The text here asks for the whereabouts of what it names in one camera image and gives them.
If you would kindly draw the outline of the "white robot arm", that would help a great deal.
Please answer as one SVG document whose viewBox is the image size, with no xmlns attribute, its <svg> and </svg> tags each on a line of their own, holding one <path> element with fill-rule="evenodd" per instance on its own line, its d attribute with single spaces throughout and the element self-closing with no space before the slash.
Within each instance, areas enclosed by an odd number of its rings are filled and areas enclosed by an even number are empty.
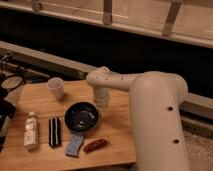
<svg viewBox="0 0 213 171">
<path fill-rule="evenodd" d="M 183 77 L 159 71 L 112 74 L 101 67 L 86 81 L 102 104 L 108 102 L 109 88 L 129 93 L 138 171 L 190 171 L 179 114 L 188 94 Z"/>
</svg>

